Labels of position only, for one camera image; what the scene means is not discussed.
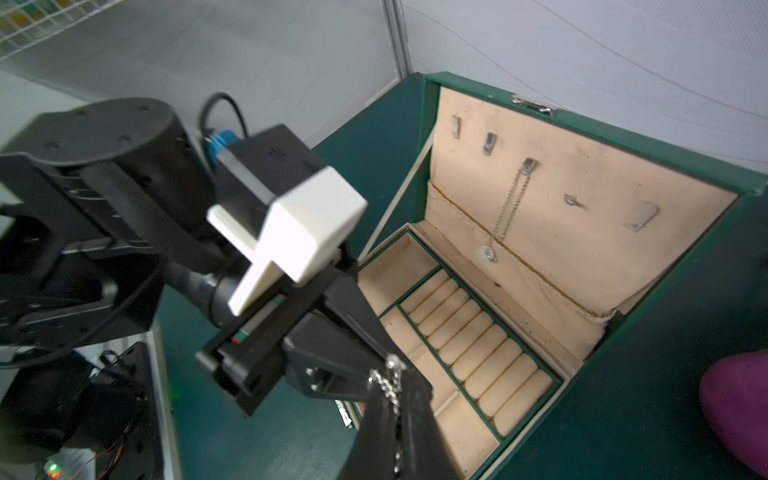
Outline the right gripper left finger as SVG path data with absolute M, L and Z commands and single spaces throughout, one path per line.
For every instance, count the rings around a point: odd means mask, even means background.
M 399 391 L 386 375 L 371 371 L 368 393 L 362 425 L 338 478 L 398 479 L 402 454 Z

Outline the purple ball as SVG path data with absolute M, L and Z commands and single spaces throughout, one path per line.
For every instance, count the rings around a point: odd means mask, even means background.
M 747 468 L 767 476 L 767 352 L 715 362 L 699 385 L 702 413 L 719 441 Z

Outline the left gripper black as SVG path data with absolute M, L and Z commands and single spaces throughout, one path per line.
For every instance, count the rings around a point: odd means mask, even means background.
M 245 417 L 286 381 L 309 398 L 364 401 L 369 372 L 384 363 L 384 331 L 358 287 L 359 267 L 323 269 L 304 286 L 287 276 L 261 294 L 270 312 L 240 342 L 234 321 L 197 354 L 197 362 Z

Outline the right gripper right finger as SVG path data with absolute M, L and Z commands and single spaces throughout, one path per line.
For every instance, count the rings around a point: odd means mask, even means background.
M 401 479 L 458 479 L 431 409 L 428 382 L 414 368 L 401 374 Z

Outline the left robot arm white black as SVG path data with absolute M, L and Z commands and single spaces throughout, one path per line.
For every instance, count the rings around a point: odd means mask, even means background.
M 1 182 L 5 344 L 144 331 L 171 287 L 217 328 L 197 363 L 247 415 L 283 380 L 366 401 L 393 351 L 347 248 L 366 201 L 283 124 L 194 147 L 161 100 L 91 103 L 32 120 Z

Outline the green jewelry box beige lining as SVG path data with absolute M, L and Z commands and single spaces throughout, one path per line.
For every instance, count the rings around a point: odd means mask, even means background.
M 324 144 L 461 479 L 750 479 L 705 372 L 767 348 L 767 178 L 449 73 Z

